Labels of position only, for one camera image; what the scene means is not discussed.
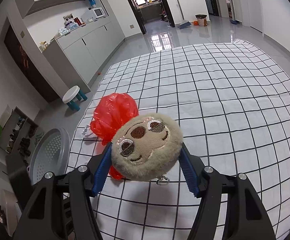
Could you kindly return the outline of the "white microwave oven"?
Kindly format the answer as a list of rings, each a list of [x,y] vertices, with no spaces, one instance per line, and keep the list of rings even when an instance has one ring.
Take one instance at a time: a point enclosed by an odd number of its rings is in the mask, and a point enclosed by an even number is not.
[[[102,7],[99,8],[89,8],[82,16],[80,17],[83,22],[89,23],[92,21],[96,21],[99,18],[105,17],[106,14]]]

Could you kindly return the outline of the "white stool teal legs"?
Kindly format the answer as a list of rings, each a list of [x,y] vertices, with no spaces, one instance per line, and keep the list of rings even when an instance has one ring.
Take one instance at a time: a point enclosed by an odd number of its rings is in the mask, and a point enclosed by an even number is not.
[[[77,98],[78,101],[86,101],[88,99],[87,96],[81,91],[79,86],[73,86],[64,94],[62,102],[66,104],[69,109],[73,111],[79,111],[80,107],[74,102],[75,98]]]

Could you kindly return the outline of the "small red plastic bag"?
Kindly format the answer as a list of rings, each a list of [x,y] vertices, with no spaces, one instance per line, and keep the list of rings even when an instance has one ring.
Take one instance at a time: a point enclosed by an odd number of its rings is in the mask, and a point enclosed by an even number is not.
[[[124,178],[123,175],[120,174],[112,165],[110,166],[109,169],[109,175],[111,178],[116,179],[116,180],[121,180]]]

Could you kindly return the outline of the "dark brown entrance door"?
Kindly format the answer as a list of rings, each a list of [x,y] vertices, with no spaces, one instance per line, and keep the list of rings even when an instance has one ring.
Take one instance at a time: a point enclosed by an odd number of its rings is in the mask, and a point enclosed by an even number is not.
[[[4,44],[22,74],[27,78],[33,88],[43,97],[43,99],[48,103],[58,99],[58,94],[48,84],[42,74],[40,74],[39,70],[37,70],[25,50],[22,48],[22,45],[18,41],[11,25],[9,25],[7,29]]]

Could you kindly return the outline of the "brown trash bin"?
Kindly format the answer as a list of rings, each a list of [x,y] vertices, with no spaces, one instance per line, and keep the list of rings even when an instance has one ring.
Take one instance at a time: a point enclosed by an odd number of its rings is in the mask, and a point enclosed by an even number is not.
[[[207,24],[207,15],[206,14],[197,14],[195,15],[196,20],[197,20],[197,24],[200,27],[206,27]]]

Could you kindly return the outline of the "beige plush sloth head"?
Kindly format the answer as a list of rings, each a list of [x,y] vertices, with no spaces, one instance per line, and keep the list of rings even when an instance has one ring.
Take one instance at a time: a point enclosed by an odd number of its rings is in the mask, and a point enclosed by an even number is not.
[[[182,130],[174,119],[160,113],[132,118],[112,139],[112,166],[125,178],[150,181],[163,177],[179,159]]]

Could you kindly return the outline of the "wooden shoe rack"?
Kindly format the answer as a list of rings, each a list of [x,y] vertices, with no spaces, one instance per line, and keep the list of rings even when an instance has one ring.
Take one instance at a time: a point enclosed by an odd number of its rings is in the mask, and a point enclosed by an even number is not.
[[[16,107],[0,135],[0,148],[7,154],[19,152],[23,157],[29,157],[35,148],[35,134],[38,125],[25,113]]]

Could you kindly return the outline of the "grey perforated laundry basket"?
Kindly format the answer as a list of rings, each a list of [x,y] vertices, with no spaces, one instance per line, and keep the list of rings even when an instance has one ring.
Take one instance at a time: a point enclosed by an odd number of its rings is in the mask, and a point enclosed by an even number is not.
[[[29,177],[32,185],[46,172],[56,176],[65,174],[70,155],[70,137],[64,128],[53,128],[38,142],[30,161]]]

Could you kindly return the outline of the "blue dustpan with broom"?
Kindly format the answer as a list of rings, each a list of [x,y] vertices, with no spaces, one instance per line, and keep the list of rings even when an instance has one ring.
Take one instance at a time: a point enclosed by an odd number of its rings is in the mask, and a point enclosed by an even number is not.
[[[182,22],[178,25],[178,28],[184,29],[184,28],[190,27],[191,23],[188,20],[186,20],[184,17],[184,13],[183,13],[182,8],[181,8],[180,0],[176,0],[176,1],[178,3],[178,7],[179,7],[181,17],[182,17]]]

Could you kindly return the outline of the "grey white sideboard cabinet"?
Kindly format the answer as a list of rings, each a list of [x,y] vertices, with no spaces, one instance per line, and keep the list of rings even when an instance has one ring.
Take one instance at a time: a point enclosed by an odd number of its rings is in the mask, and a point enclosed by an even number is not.
[[[52,41],[43,55],[67,87],[88,93],[124,39],[116,17],[106,16]]]

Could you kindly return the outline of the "white black grid cloth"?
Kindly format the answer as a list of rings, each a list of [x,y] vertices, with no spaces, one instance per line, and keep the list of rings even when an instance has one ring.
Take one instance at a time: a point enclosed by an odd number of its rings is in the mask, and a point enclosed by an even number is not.
[[[103,150],[84,139],[100,99],[127,93],[180,125],[189,152],[223,174],[245,173],[277,239],[290,233],[290,78],[251,43],[195,44],[113,64],[78,124],[67,170]],[[200,200],[175,165],[169,183],[108,178],[92,199],[104,239],[186,239]]]

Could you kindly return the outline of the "crumpled white paper ball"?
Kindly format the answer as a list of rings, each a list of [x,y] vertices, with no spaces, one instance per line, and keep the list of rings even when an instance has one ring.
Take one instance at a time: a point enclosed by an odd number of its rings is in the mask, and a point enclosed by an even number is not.
[[[96,137],[96,135],[93,133],[90,125],[86,125],[84,128],[84,131],[82,132],[82,136],[84,139],[90,139]]]

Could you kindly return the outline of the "large red plastic bag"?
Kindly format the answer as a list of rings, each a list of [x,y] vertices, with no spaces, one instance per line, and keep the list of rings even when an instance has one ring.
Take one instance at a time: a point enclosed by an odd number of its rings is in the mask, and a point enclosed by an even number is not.
[[[131,96],[112,93],[101,98],[93,113],[90,128],[102,140],[102,145],[106,145],[123,125],[138,115],[137,103]]]

